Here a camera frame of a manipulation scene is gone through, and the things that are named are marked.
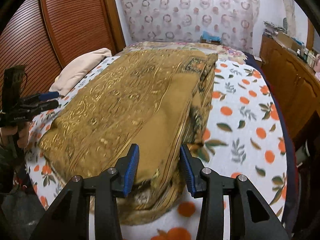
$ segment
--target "bedsheet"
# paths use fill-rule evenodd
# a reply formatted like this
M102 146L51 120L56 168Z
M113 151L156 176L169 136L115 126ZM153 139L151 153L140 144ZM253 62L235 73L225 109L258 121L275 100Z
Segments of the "bedsheet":
M196 49L206 54L212 52L207 48ZM238 57L243 57L242 53L237 53ZM65 98L59 99L58 109L36 116L31 124L26 170L45 209L55 199L64 183L54 174L36 143L73 96L116 58L103 60ZM261 74L251 66L243 64L241 60L237 61L239 62L219 55L212 109L203 137L205 147L199 152L199 158L204 166L223 176L236 177L238 174L245 174L281 220L287 185L286 149L281 123ZM196 239L201 204L202 200L193 199L185 188L177 205L158 220L146 225L121 226L123 237L126 240L150 240L161 235L161 239ZM229 202L226 196L224 207L224 239L229 239ZM94 215L90 214L91 239L94 238L93 220Z
M232 60L241 64L245 63L246 55L239 50L232 49L222 45L212 45L207 43L189 43L189 42L157 42L157 41L144 41L134 43L124 48L116 56L124 55L130 51L145 50L145 49L197 49L205 54L217 53L219 59Z

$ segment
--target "wooden dresser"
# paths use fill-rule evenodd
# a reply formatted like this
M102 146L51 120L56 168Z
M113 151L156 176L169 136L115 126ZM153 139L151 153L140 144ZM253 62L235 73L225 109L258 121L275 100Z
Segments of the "wooden dresser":
M307 138L320 132L320 82L306 63L265 35L260 58L289 135L298 149Z

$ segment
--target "box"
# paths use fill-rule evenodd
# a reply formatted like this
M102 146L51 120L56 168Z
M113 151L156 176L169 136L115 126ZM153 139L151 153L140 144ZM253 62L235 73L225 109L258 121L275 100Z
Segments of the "box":
M200 43L208 43L213 45L221 45L221 41L205 40L202 36L200 37Z
M283 48L293 51L302 50L302 46L285 33L279 32L277 36L273 36L273 39Z

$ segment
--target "beige pillow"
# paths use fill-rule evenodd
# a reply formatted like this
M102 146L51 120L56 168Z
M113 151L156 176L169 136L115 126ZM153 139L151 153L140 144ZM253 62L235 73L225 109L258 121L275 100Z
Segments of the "beige pillow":
M65 97L101 60L111 56L110 49L102 48L75 58L61 71L49 91L58 91L61 96Z

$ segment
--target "golden patterned blanket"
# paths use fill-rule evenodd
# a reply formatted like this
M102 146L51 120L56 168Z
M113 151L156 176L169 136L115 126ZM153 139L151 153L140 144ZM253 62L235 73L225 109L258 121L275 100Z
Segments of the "golden patterned blanket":
M57 174L96 176L127 154L140 160L131 194L118 199L122 224L158 218L180 196L181 143L202 144L217 54L175 49L130 52L88 83L42 137Z

